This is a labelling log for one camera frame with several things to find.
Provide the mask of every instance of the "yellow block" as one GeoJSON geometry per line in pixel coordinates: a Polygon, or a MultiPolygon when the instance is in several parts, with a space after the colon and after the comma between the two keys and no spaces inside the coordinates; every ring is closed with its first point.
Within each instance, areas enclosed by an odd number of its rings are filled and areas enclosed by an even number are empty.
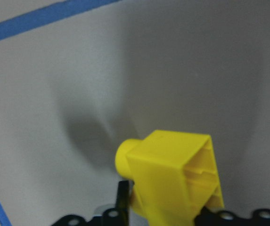
{"type": "Polygon", "coordinates": [[[209,135],[156,130],[124,141],[115,163],[135,182],[131,206],[150,226],[193,226],[204,206],[224,206],[209,135]]]}

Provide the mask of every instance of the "yellow cylindrical knob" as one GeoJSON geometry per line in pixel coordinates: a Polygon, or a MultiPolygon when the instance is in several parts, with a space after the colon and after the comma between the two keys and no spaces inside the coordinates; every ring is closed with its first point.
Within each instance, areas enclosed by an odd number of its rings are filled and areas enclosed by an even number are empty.
{"type": "Polygon", "coordinates": [[[125,140],[118,148],[115,158],[115,165],[117,172],[126,179],[133,180],[133,175],[129,163],[126,158],[126,154],[136,147],[142,140],[128,139],[125,140]]]}

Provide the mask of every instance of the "gray surface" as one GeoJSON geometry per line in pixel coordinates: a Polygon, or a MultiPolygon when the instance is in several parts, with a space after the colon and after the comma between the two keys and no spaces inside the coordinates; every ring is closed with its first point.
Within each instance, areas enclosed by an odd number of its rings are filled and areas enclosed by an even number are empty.
{"type": "Polygon", "coordinates": [[[0,41],[13,225],[114,202],[118,144],[155,129],[211,134],[226,207],[270,208],[270,1],[124,0],[0,41]]]}

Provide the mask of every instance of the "block's top face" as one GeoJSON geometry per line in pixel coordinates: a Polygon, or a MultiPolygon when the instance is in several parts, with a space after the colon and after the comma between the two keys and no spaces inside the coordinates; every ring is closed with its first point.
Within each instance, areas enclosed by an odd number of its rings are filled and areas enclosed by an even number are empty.
{"type": "Polygon", "coordinates": [[[182,169],[209,140],[209,135],[155,130],[127,157],[182,169]]]}

